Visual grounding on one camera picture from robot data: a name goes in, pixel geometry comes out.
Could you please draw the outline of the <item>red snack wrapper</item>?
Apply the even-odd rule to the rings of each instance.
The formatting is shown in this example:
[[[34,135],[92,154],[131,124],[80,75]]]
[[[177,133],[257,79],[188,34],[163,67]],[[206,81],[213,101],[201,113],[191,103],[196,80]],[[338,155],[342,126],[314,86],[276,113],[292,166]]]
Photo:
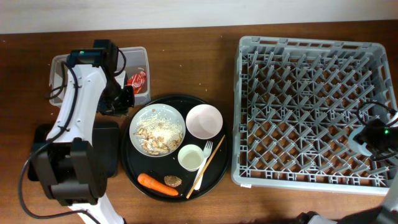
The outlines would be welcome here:
[[[127,76],[127,85],[132,86],[134,94],[141,94],[147,91],[147,72],[145,70]]]

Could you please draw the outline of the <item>grey plate with food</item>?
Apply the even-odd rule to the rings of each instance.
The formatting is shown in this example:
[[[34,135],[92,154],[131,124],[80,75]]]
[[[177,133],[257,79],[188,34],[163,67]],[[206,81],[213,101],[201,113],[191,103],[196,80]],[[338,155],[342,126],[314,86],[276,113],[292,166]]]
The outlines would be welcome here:
[[[145,106],[131,120],[128,136],[141,154],[163,157],[177,150],[186,133],[185,120],[172,106]]]

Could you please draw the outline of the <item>small white cup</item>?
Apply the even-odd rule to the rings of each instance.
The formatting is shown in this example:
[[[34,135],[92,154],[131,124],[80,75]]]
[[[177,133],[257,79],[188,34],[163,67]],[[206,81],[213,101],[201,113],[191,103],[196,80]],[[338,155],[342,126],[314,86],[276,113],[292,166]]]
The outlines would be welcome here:
[[[198,170],[204,161],[203,150],[194,144],[187,144],[179,150],[177,158],[185,170],[193,172]]]

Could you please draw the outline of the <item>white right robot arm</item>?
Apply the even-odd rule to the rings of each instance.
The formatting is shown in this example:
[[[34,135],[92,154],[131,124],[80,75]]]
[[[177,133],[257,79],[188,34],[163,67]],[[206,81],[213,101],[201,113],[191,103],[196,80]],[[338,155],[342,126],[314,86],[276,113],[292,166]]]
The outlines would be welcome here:
[[[355,131],[351,142],[358,143],[361,147],[369,147],[369,151],[375,158],[388,151],[397,155],[397,112],[393,111],[394,120],[384,124],[381,120],[375,119],[366,124],[359,132]],[[396,224],[397,223],[397,177],[389,188],[389,191],[376,208],[354,213],[343,217],[338,221],[329,220],[316,212],[301,213],[293,224]]]

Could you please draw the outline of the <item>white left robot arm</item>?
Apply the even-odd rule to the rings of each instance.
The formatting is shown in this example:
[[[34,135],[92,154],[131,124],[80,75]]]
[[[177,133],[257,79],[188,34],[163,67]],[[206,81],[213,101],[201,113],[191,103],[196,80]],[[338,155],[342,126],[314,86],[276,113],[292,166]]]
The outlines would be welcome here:
[[[125,223],[106,195],[106,166],[92,141],[97,113],[122,116],[134,106],[134,89],[126,84],[126,72],[117,69],[122,54],[111,40],[95,40],[92,48],[72,50],[61,63],[60,112],[20,174],[33,168],[45,196],[69,207],[56,217],[78,214],[85,223]]]

